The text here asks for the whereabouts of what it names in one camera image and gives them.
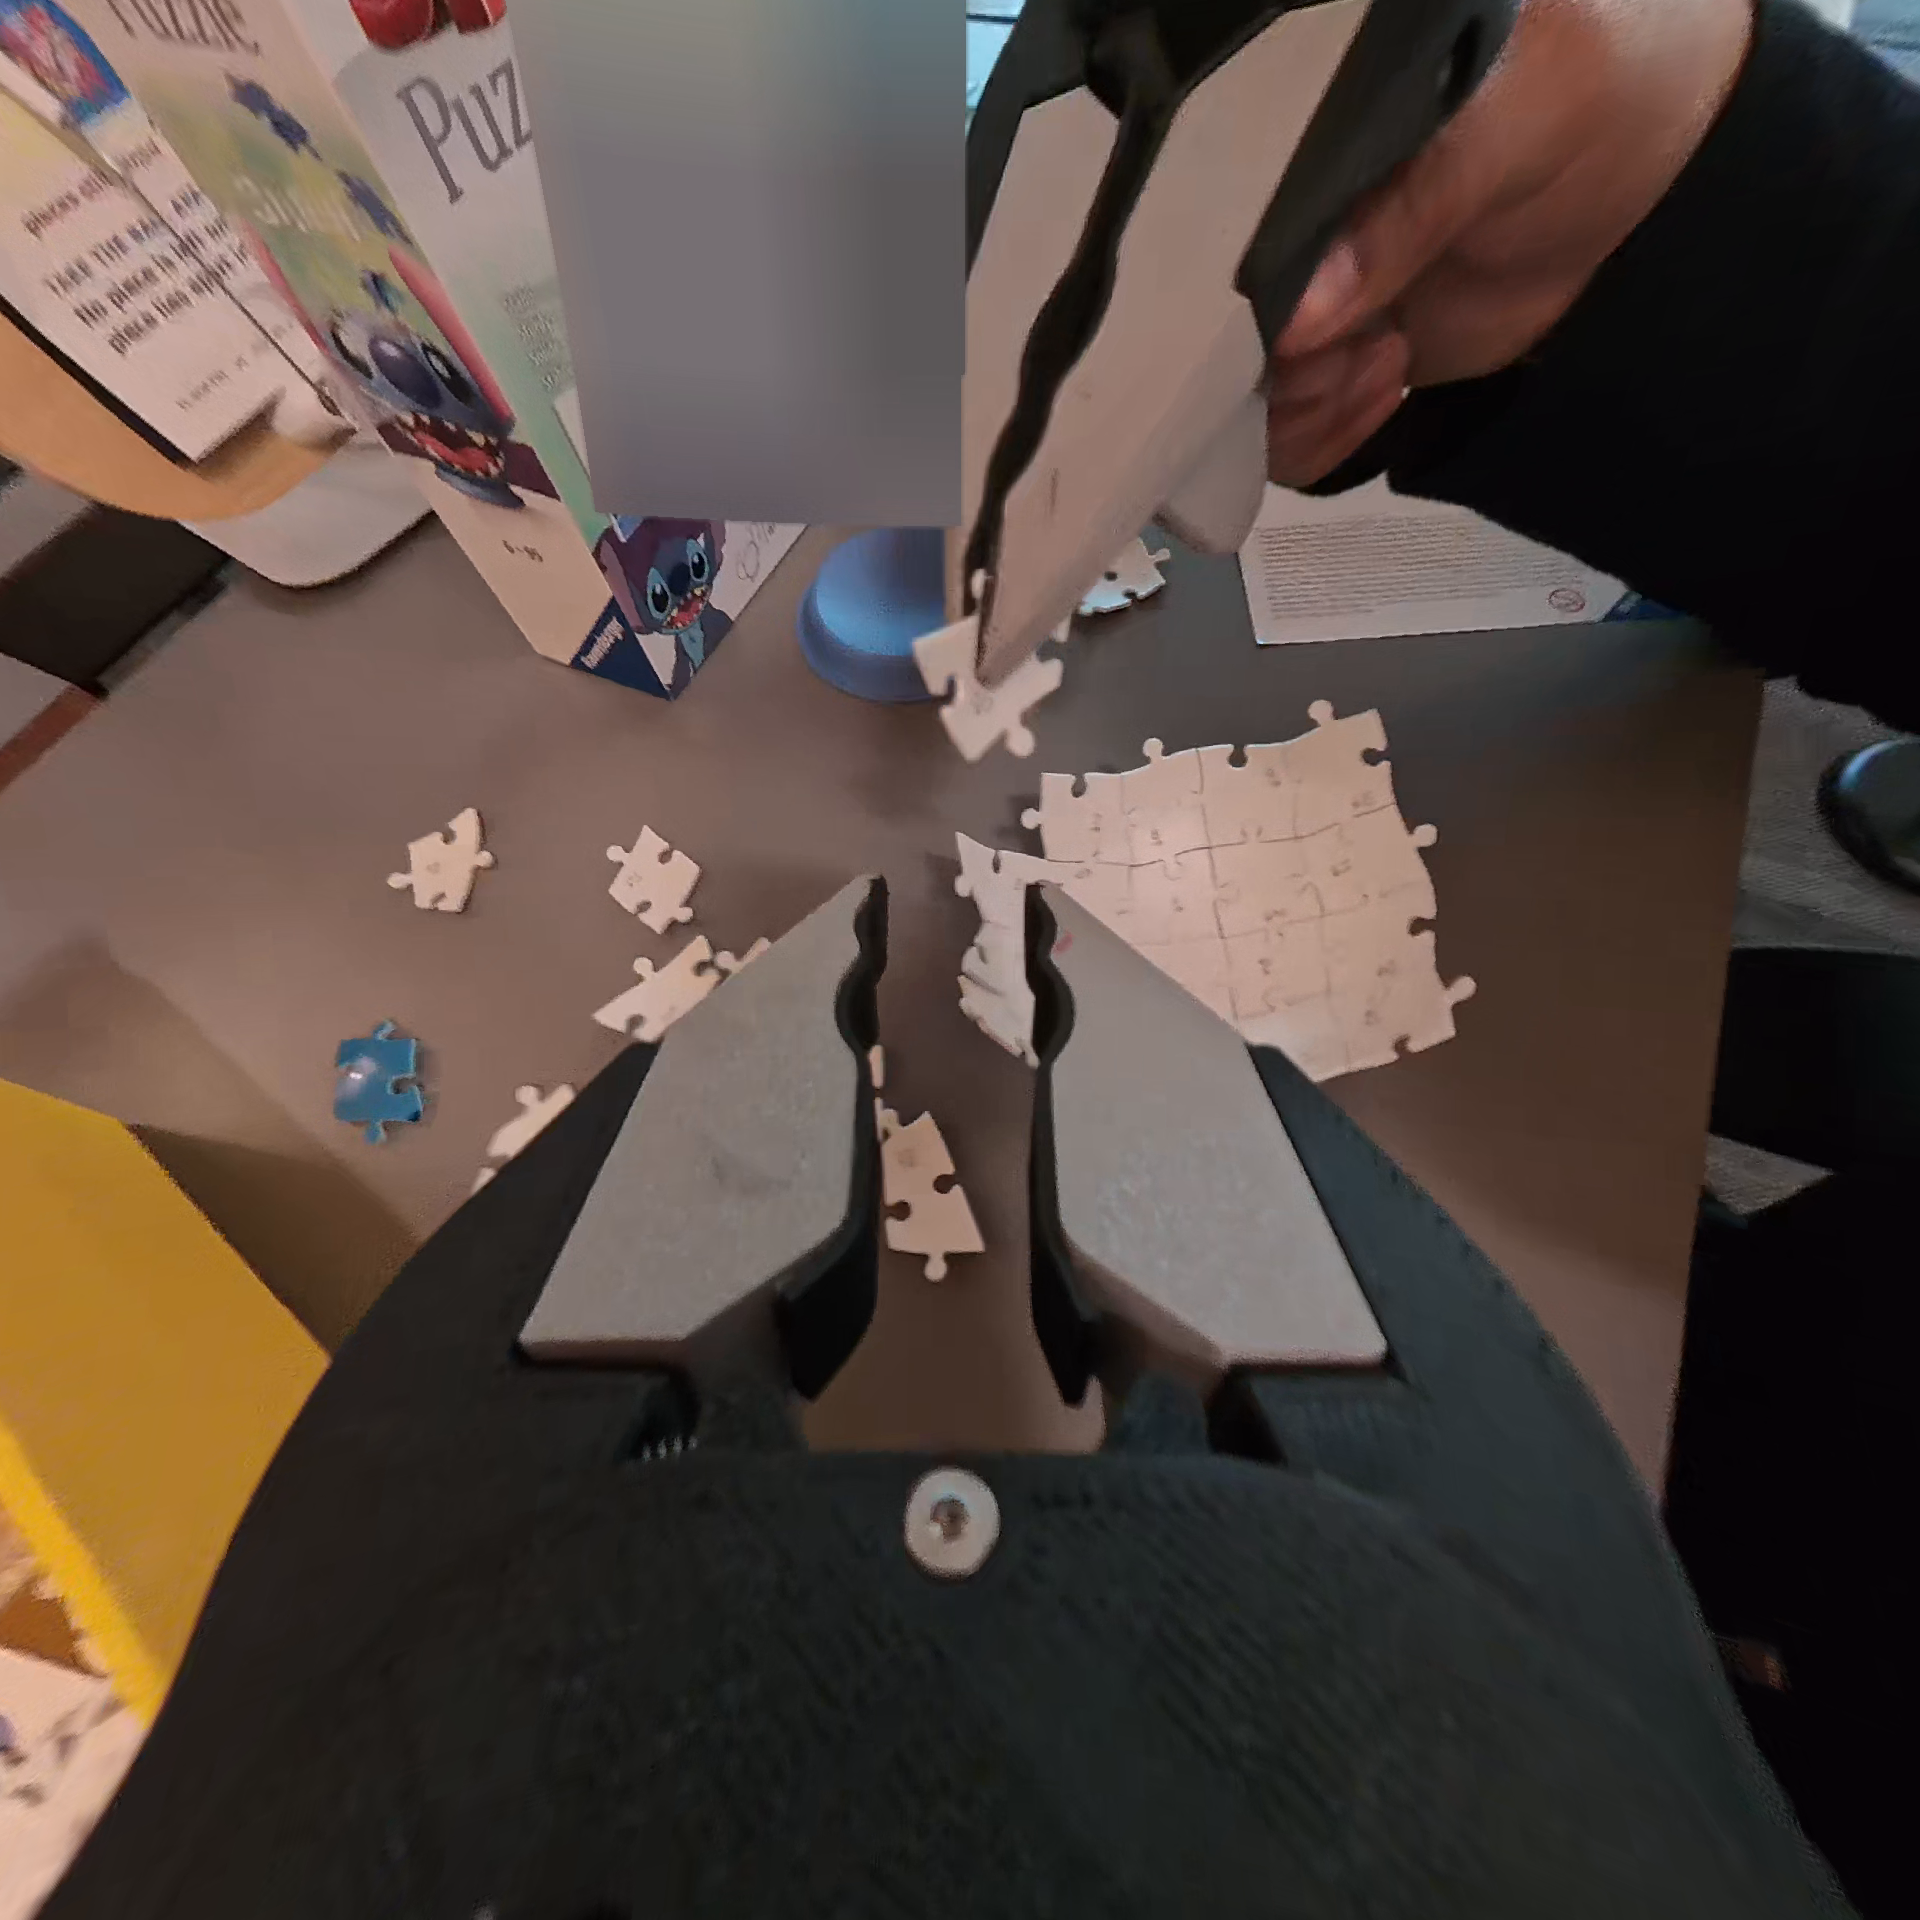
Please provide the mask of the scatter of puzzle pieces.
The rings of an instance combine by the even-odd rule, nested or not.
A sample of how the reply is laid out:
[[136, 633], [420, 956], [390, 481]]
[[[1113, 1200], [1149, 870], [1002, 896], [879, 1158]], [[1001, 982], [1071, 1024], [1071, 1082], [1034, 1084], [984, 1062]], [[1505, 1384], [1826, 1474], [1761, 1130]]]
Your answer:
[[[1023, 985], [1020, 956], [1023, 887], [1031, 876], [1057, 879], [1057, 863], [984, 848], [957, 839], [960, 873], [954, 891], [974, 904], [980, 927], [957, 974], [961, 1011], [991, 1041], [1016, 1059], [1031, 1062], [1032, 1000]], [[689, 921], [689, 900], [698, 866], [673, 850], [652, 827], [641, 827], [630, 848], [613, 848], [615, 904], [641, 927], [664, 934]], [[485, 823], [474, 807], [457, 811], [444, 827], [406, 847], [406, 865], [389, 876], [390, 889], [412, 896], [420, 911], [458, 915], [478, 873], [494, 870], [485, 844]], [[741, 956], [713, 952], [705, 940], [686, 942], [663, 967], [640, 963], [634, 988], [615, 996], [599, 1024], [622, 1038], [655, 1041], [663, 1031], [767, 950], [757, 942]], [[928, 1113], [900, 1120], [877, 1104], [881, 1233], [886, 1246], [924, 1265], [928, 1281], [944, 1281], [954, 1258], [984, 1250], [972, 1203], [960, 1187], [952, 1158], [937, 1120]]]

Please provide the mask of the light wooden panel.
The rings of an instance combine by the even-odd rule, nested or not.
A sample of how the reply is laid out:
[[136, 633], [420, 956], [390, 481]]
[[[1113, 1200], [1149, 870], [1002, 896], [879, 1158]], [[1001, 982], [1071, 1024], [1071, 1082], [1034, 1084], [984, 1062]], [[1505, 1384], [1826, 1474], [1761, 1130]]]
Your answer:
[[298, 442], [246, 426], [201, 465], [175, 465], [50, 354], [2, 318], [2, 451], [20, 466], [121, 512], [220, 522], [268, 511], [344, 444]]

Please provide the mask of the black rectangular pad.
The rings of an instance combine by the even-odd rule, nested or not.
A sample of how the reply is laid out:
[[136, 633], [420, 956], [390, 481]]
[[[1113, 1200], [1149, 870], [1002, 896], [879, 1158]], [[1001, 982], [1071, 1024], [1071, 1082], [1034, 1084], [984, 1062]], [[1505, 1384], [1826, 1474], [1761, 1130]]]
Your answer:
[[178, 522], [89, 505], [4, 569], [2, 657], [97, 696], [167, 618], [216, 594], [226, 567]]

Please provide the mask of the person's right hand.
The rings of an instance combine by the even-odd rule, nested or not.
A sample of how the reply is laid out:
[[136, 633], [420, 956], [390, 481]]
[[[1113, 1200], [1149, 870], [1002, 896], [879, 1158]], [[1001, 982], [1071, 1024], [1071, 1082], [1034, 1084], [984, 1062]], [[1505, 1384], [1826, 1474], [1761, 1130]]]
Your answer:
[[1745, 2], [1526, 2], [1468, 103], [1356, 206], [1271, 348], [1266, 476], [1324, 483], [1409, 394], [1536, 348], [1743, 70]]

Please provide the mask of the colourful cartoon puzzle box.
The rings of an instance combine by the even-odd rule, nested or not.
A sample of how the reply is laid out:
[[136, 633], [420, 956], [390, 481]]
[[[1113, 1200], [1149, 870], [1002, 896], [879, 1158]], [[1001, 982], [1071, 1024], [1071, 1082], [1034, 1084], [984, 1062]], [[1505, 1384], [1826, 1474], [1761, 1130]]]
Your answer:
[[678, 700], [799, 529], [593, 505], [505, 4], [74, 11], [519, 636]]

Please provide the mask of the yellow plastic bin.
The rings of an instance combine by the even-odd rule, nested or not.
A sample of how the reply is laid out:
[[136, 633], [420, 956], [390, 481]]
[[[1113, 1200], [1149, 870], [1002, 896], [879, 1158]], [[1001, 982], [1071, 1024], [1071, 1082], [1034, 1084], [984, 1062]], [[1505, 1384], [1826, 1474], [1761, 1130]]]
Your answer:
[[321, 1346], [121, 1122], [2, 1087], [2, 1497], [152, 1724]]

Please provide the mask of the blue puzzle piece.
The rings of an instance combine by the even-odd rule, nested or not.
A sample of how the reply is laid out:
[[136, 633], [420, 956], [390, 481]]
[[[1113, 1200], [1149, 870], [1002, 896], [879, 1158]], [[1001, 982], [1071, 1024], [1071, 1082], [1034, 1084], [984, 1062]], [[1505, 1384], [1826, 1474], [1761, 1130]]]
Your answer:
[[365, 1143], [384, 1146], [393, 1130], [420, 1122], [424, 1091], [418, 1071], [418, 1041], [393, 1020], [335, 1048], [332, 1119], [351, 1127]]

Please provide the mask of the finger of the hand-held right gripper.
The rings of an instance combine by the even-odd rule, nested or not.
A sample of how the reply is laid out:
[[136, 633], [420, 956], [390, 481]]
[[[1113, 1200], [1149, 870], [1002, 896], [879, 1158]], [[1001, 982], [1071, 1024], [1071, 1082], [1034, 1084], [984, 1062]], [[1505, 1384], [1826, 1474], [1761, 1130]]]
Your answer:
[[1134, 196], [1095, 234], [1104, 302], [999, 492], [978, 676], [999, 683], [1253, 399], [1263, 350], [1237, 274], [1364, 4], [1278, 17], [1158, 112]]
[[1015, 119], [967, 274], [961, 519], [954, 529], [960, 593], [978, 569], [967, 548], [993, 447], [1016, 406], [1025, 339], [1077, 249], [1113, 136], [1114, 115], [1086, 88], [1032, 103]]

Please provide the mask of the single numbered puzzle piece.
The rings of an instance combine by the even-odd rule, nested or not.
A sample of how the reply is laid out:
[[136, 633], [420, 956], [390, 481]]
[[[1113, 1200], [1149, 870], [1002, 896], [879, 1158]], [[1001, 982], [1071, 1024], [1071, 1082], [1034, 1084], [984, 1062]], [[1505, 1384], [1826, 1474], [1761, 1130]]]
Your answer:
[[976, 676], [976, 626], [976, 612], [967, 612], [916, 639], [910, 649], [914, 667], [928, 696], [942, 702], [944, 732], [964, 762], [980, 762], [996, 748], [1025, 760], [1038, 745], [1031, 714], [1065, 680], [1065, 662], [1046, 648], [1066, 642], [1071, 618], [1062, 618], [1041, 648], [993, 687]]

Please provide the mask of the white printed leaflet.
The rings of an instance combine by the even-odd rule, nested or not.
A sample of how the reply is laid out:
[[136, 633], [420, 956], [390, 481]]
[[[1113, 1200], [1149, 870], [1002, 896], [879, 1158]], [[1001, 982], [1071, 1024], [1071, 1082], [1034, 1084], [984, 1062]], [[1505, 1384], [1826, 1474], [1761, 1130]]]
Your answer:
[[1239, 575], [1260, 644], [1583, 625], [1630, 598], [1596, 567], [1383, 481], [1334, 496], [1269, 488]]

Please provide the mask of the illustrated instruction poster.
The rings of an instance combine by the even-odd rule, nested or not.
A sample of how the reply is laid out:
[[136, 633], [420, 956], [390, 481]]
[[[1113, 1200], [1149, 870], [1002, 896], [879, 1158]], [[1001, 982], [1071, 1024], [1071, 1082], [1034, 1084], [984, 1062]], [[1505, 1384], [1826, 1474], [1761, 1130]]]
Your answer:
[[2, 4], [2, 300], [174, 465], [244, 427], [325, 427], [325, 367], [100, 46]]

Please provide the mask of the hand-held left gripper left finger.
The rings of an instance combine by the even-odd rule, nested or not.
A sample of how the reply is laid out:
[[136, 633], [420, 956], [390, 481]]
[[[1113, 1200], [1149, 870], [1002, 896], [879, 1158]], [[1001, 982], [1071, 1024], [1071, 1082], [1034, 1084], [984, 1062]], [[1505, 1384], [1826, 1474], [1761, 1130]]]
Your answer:
[[519, 1331], [528, 1361], [828, 1391], [877, 1304], [886, 934], [886, 881], [854, 876], [664, 1031]]

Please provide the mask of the white panel base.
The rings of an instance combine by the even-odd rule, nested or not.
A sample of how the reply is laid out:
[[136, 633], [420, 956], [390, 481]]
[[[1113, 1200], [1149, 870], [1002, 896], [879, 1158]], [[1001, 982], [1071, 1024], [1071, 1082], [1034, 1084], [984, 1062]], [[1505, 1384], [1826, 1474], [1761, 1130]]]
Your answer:
[[269, 585], [332, 585], [429, 519], [413, 470], [376, 439], [351, 439], [272, 505], [182, 529]]

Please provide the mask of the assembled curved puzzle section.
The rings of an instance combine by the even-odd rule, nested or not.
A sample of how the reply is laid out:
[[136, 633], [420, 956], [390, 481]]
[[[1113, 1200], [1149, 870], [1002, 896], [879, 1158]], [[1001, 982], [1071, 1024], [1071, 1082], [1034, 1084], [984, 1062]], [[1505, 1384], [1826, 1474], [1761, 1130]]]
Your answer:
[[1045, 774], [1021, 827], [1034, 854], [957, 835], [952, 891], [976, 912], [957, 1009], [1025, 1065], [1023, 908], [1041, 884], [1314, 1084], [1449, 1042], [1476, 993], [1438, 964], [1436, 831], [1401, 811], [1378, 708], [1316, 702], [1294, 738], [1149, 738], [1121, 774]]

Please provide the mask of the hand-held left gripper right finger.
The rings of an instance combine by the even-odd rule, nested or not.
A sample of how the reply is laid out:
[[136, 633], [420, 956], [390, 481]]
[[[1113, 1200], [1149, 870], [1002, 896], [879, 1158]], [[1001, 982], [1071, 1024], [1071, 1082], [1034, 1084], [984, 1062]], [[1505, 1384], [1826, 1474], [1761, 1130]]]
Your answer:
[[1023, 896], [1029, 1302], [1062, 1402], [1369, 1377], [1388, 1342], [1239, 1031], [1060, 883]]

